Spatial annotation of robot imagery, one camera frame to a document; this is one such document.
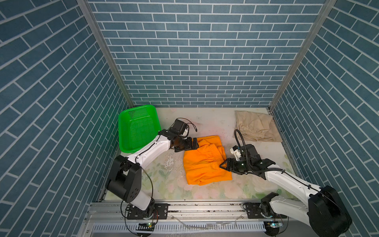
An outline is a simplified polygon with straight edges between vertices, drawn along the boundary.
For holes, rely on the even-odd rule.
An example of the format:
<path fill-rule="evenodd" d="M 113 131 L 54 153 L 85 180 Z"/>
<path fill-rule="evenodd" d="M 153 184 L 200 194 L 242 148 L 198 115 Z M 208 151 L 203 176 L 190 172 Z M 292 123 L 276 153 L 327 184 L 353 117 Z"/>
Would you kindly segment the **orange shorts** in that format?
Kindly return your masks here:
<path fill-rule="evenodd" d="M 220 168 L 227 156 L 218 135 L 197 139 L 199 148 L 185 151 L 184 169 L 189 185 L 208 185 L 232 180 L 232 173 Z"/>

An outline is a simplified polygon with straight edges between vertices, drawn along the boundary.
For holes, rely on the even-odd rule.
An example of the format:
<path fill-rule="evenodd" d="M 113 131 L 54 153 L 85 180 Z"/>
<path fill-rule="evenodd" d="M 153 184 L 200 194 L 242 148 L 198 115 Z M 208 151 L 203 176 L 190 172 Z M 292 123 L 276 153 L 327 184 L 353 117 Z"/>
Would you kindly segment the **green plastic basket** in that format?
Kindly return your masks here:
<path fill-rule="evenodd" d="M 118 116 L 119 148 L 135 153 L 149 144 L 161 131 L 157 110 L 153 105 L 127 109 Z"/>

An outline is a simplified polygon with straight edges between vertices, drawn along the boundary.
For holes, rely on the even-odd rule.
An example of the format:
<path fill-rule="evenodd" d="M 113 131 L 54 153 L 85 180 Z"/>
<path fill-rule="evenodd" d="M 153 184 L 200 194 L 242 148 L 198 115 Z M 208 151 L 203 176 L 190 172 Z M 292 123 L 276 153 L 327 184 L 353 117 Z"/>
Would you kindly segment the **beige drawstring shorts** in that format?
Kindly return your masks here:
<path fill-rule="evenodd" d="M 236 126 L 244 139 L 257 142 L 282 142 L 271 115 L 249 111 L 235 111 Z"/>

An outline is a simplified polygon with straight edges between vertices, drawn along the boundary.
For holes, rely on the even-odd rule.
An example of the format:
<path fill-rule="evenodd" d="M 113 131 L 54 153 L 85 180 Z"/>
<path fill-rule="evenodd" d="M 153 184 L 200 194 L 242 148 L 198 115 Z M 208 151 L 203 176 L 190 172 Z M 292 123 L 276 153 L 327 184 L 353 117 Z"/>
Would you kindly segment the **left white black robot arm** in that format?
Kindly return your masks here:
<path fill-rule="evenodd" d="M 117 156 L 111 165 L 106 189 L 123 201 L 151 216 L 155 200 L 142 191 L 142 172 L 158 156 L 170 149 L 175 152 L 199 148 L 197 138 L 184 137 L 169 130 L 162 130 L 145 147 L 126 157 Z"/>

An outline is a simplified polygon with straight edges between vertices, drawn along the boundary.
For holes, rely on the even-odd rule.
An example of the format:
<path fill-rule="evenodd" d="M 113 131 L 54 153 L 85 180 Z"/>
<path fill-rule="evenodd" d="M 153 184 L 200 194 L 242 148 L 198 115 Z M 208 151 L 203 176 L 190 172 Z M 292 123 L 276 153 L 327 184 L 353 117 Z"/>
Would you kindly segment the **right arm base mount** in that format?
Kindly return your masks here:
<path fill-rule="evenodd" d="M 286 215 L 274 213 L 271 209 L 267 210 L 265 207 L 262 207 L 261 203 L 257 202 L 245 202 L 242 204 L 242 208 L 247 214 L 248 219 L 276 219 L 279 220 L 287 218 Z"/>

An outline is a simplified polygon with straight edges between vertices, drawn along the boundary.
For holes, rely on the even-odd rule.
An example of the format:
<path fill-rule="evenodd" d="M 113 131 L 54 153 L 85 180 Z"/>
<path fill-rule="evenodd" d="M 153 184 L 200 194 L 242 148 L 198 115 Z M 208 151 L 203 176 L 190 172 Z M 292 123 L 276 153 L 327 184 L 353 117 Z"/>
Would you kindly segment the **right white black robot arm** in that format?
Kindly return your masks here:
<path fill-rule="evenodd" d="M 260 204 L 264 218 L 291 217 L 310 226 L 320 237 L 338 237 L 352 224 L 352 218 L 334 188 L 309 183 L 288 173 L 272 160 L 228 158 L 220 168 L 238 175 L 258 176 L 296 197 L 296 200 L 286 199 L 275 192 L 266 195 Z"/>

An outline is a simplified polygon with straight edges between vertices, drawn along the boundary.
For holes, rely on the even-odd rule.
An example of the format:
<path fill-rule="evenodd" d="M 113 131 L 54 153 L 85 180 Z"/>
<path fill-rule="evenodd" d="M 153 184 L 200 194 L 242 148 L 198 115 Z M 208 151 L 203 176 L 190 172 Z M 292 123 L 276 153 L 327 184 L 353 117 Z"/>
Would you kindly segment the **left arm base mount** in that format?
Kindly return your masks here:
<path fill-rule="evenodd" d="M 129 204 L 126 208 L 126 219 L 128 220 L 147 220 L 147 219 L 158 219 L 166 220 L 168 215 L 167 203 L 155 203 L 154 205 L 149 205 L 146 210 L 141 210 L 138 207 Z"/>

